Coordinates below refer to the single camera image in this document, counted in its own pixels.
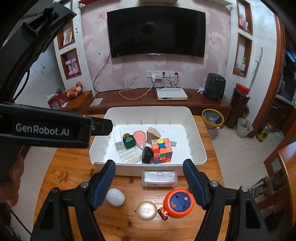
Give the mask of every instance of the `white router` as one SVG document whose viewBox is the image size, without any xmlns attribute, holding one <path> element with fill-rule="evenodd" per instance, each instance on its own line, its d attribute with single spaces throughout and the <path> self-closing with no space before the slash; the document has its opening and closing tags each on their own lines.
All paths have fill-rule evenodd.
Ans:
<svg viewBox="0 0 296 241">
<path fill-rule="evenodd" d="M 182 88 L 162 88 L 156 91 L 158 100 L 187 100 Z"/>
</svg>

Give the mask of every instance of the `colorful cube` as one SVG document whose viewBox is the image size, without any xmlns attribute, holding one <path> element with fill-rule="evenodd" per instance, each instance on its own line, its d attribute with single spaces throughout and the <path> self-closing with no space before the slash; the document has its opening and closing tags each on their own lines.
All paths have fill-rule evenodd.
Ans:
<svg viewBox="0 0 296 241">
<path fill-rule="evenodd" d="M 173 150 L 168 138 L 151 140 L 154 164 L 170 162 Z"/>
</svg>

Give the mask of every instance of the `human hand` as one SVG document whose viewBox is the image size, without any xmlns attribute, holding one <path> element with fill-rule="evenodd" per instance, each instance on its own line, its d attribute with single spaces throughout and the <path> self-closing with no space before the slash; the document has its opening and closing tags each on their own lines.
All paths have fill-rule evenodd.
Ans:
<svg viewBox="0 0 296 241">
<path fill-rule="evenodd" d="M 20 177 L 24 173 L 24 160 L 19 154 L 16 161 L 8 170 L 10 179 L 4 183 L 0 183 L 0 197 L 2 197 L 6 203 L 13 207 L 17 204 L 20 189 Z"/>
</svg>

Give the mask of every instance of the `tv screen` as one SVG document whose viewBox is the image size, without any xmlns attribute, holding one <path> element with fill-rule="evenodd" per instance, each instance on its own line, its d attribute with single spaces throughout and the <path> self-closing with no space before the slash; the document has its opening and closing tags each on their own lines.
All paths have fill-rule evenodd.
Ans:
<svg viewBox="0 0 296 241">
<path fill-rule="evenodd" d="M 107 13 L 111 56 L 204 57 L 205 13 L 179 7 L 132 7 Z"/>
</svg>

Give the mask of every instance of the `metal bolt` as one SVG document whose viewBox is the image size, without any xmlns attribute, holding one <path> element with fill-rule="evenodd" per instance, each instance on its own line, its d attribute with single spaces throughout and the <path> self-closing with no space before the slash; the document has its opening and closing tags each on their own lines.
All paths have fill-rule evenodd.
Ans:
<svg viewBox="0 0 296 241">
<path fill-rule="evenodd" d="M 249 190 L 246 186 L 242 186 L 241 189 L 243 192 L 247 192 Z"/>
<path fill-rule="evenodd" d="M 57 193 L 58 191 L 59 191 L 58 188 L 53 188 L 53 189 L 52 189 L 52 193 Z"/>
<path fill-rule="evenodd" d="M 80 184 L 80 186 L 82 188 L 87 188 L 89 186 L 89 183 L 88 182 L 83 182 L 83 183 Z"/>
<path fill-rule="evenodd" d="M 211 184 L 212 187 L 217 187 L 218 186 L 218 182 L 216 182 L 216 181 L 211 181 L 210 184 Z"/>
</svg>

